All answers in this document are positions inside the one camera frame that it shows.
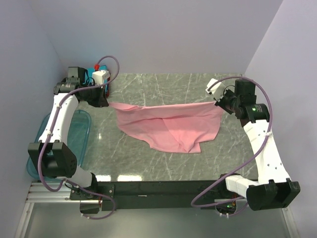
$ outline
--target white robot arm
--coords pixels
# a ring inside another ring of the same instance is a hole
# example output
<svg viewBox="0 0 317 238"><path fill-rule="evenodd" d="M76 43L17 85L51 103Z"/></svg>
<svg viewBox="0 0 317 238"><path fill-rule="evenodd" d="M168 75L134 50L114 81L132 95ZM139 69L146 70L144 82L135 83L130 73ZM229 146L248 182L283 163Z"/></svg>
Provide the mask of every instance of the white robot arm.
<svg viewBox="0 0 317 238"><path fill-rule="evenodd" d="M211 79L206 92L212 94L216 106L228 113L235 113L240 119L254 153L257 153L268 136L264 149L256 156L258 181L243 178L241 175L228 176L226 188L247 198L253 210L283 207L300 192L298 182L292 182L279 156L272 131L267 131L269 113L264 104L256 104L255 85L247 80L235 82L235 92Z"/></svg>
<svg viewBox="0 0 317 238"><path fill-rule="evenodd" d="M54 88L54 103L48 124L40 136L38 143L30 143L29 154L35 167L37 167L39 153L42 144L48 133L51 137L48 141L48 150L52 153L45 154L46 159L42 163L42 171L46 176L57 179L67 179L68 181L78 184L81 187L90 187L96 178L88 171L77 166L75 155L67 147L67 135L73 114L78 106L79 101L87 101L93 107L107 107L105 91L103 88L92 88L69 96L66 101L60 105L61 100L71 91L88 87L85 80L87 70L80 67L68 68L68 77L63 79ZM106 70L99 70L93 73L94 85L101 85L110 77ZM50 131L56 110L59 113L53 131Z"/></svg>

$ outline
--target pink towel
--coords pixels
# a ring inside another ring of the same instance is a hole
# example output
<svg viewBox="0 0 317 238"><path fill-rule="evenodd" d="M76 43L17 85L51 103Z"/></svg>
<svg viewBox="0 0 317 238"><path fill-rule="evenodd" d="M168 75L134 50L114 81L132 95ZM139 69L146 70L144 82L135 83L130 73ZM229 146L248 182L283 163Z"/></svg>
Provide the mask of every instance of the pink towel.
<svg viewBox="0 0 317 238"><path fill-rule="evenodd" d="M155 107L109 103L117 125L151 148L170 153L200 153L199 142L214 140L223 110L214 102Z"/></svg>

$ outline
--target teal plastic tray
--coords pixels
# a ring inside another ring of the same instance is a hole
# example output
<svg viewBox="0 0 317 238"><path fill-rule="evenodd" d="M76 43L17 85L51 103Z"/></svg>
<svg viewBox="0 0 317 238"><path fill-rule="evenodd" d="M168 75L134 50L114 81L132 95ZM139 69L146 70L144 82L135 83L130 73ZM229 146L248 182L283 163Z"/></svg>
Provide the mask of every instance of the teal plastic tray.
<svg viewBox="0 0 317 238"><path fill-rule="evenodd" d="M42 135L45 127L49 121L50 114L48 114L42 121L39 132L36 136L35 142L37 142ZM67 146L74 153L77 158L77 165L81 166L84 161L89 131L91 125L90 115L83 110L77 110L74 112L73 118L70 123L68 137L67 137ZM31 158L29 157L26 169L30 176L35 179L40 179L37 170L35 169ZM45 181L59 181L58 179L45 177Z"/></svg>

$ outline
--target purple cable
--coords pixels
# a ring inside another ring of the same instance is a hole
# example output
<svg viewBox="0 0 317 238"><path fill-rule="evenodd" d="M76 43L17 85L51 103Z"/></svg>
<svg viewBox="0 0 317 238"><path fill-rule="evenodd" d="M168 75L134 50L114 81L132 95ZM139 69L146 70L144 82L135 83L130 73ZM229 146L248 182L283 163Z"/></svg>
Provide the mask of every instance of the purple cable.
<svg viewBox="0 0 317 238"><path fill-rule="evenodd" d="M119 71L120 71L119 61L118 61L118 60L116 59L116 57L114 57L114 56L105 56L105 57L102 57L102 58L98 61L98 64L100 63L101 60L103 60L103 59L105 59L105 58L112 58L112 59L114 59L114 61L115 61L116 64L117 64L117 71L116 71L115 75L112 77L112 79L109 80L108 82L106 82L106 83L104 83L104 84L101 84L101 85L98 85L98 86L78 88L78 89L75 89L75 90L73 90L73 91L67 93L67 94L65 95L65 97L63 97L62 100L60 101L60 103L59 103L60 106L66 101L66 99L67 99L69 96L73 95L74 93L77 93L77 92L80 92L80 91L84 91L84 90L89 90L89 89L100 88L100 87L106 86L107 84L110 84L112 81L114 81L114 80L117 78L117 76L118 76L118 74L119 74ZM50 127L50 132L52 132L52 131L54 130L54 127L55 127L55 124L56 124L56 121L57 121L57 117L58 117L59 110L60 110L60 108L58 107L58 108L56 109L56 112L55 112L55 115L54 115L54 118L53 118L53 121L52 121L52 124L51 124L51 127ZM44 155L45 149L46 149L46 147L47 147L47 145L48 145L48 142L49 142L51 136L52 136L51 134L48 134L48 136L47 136L47 138L46 138L46 140L45 140L45 143L44 143L44 145L43 145L43 147L42 147L42 149L41 149L41 151L40 151L39 160L38 160L38 172L39 172L40 180L41 180L42 184L44 185L44 187L45 187L47 190L51 191L51 192L57 192L57 191L59 191L60 188L62 187L63 182L65 181L65 179L63 179L63 180L60 182L60 184L58 185L58 187L57 187L56 189L53 189L53 188L51 188L51 187L45 182L45 179L44 179L44 176L43 176L43 173L42 173L42 159L43 159L43 155ZM90 192L90 191L87 191L87 190L85 190L85 192L88 192L88 193L93 194L93 195L96 195L96 196L102 196L102 197L105 197L105 198L109 198L109 197L107 197L107 196L105 196L105 195L93 193L93 192Z"/></svg>
<svg viewBox="0 0 317 238"><path fill-rule="evenodd" d="M273 121L273 111L272 111L272 104L268 98L267 93L265 92L265 90L255 81L253 81L252 79L246 78L246 77L242 77L242 76L230 76L230 77L225 77L222 78L220 80L218 80L216 83L214 83L212 86L210 86L208 88L208 91L211 90L212 87L214 87L216 84L231 79L231 78L240 78L240 79L245 79L248 80L252 83L254 83L264 94L265 99L267 101L267 105L268 105L268 111L269 111L269 122L268 122L268 127L267 127L267 131L271 131L272 128L272 121ZM214 182L212 185L210 185L209 187L207 187L204 191L202 191L200 194L198 194L193 201L191 202L192 207L213 207L213 206L217 206L220 204L224 204L224 203L228 203L228 202L232 202L238 199L242 199L243 197L237 197L237 198L233 198L233 199L229 199L226 201L222 201L222 202L215 202L215 203L211 203L211 204L203 204L203 205L196 205L194 204L199 198L201 198L203 195L205 195L209 190L211 190L212 188L214 188L215 186L217 186L219 183L221 183L222 181L224 181L227 177L229 177L230 175L234 174L235 172L237 172L239 169L243 168L244 166L246 166L248 163L250 163L252 160L254 160L260 153L261 151L264 149L266 143L268 140L268 135L265 136L264 141L261 145L261 147L259 148L259 150L254 154L254 156L252 156L252 158L250 158L248 161L244 162L242 165L236 167L234 170L232 170L231 172L227 173L226 175L222 176L220 179L218 179L216 182Z"/></svg>

